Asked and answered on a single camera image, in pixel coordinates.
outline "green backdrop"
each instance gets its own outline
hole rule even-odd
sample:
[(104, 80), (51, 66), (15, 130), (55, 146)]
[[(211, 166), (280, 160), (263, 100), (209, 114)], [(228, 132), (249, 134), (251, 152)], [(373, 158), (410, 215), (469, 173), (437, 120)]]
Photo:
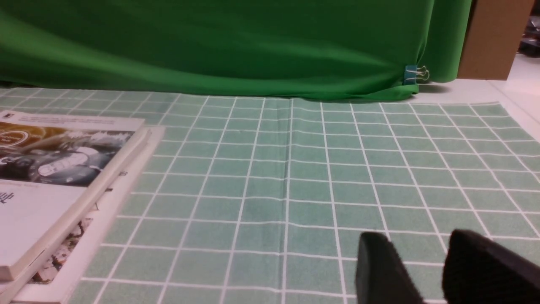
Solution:
[(471, 0), (17, 0), (0, 81), (46, 88), (401, 100), (456, 77)]

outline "book cover image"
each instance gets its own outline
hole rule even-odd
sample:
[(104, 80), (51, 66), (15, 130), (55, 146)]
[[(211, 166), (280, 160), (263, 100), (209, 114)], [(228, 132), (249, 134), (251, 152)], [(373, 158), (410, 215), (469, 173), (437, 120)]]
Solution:
[(133, 134), (0, 122), (0, 179), (88, 187)]

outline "black object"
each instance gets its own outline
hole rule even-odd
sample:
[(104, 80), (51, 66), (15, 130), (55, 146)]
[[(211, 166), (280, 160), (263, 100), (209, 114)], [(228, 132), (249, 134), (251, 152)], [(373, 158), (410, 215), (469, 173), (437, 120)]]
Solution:
[[(471, 230), (454, 230), (442, 278), (448, 304), (540, 303), (540, 267)], [(388, 239), (362, 233), (358, 304), (419, 304), (420, 293)]]
[(527, 21), (518, 51), (529, 57), (540, 57), (540, 17), (531, 16)]

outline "book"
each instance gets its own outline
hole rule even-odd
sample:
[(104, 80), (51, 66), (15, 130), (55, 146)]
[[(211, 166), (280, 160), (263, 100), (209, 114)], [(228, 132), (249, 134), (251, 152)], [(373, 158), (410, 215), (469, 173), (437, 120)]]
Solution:
[[(0, 232), (0, 281), (35, 273), (144, 146), (143, 126), (138, 118), (0, 112), (0, 223), (9, 227)], [(10, 286), (0, 285), (0, 303)]]
[(11, 303), (57, 304), (69, 299), (165, 133), (164, 127), (151, 127), (149, 130), (145, 148), (83, 219), (72, 227), (71, 233)]

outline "green grid tablecloth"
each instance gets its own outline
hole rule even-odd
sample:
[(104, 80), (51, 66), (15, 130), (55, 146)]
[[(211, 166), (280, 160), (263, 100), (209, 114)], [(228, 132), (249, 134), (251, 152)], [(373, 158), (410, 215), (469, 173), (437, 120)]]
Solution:
[(434, 303), (454, 228), (540, 263), (540, 144), (498, 103), (0, 95), (167, 126), (71, 303), (353, 304), (362, 231), (390, 237)]

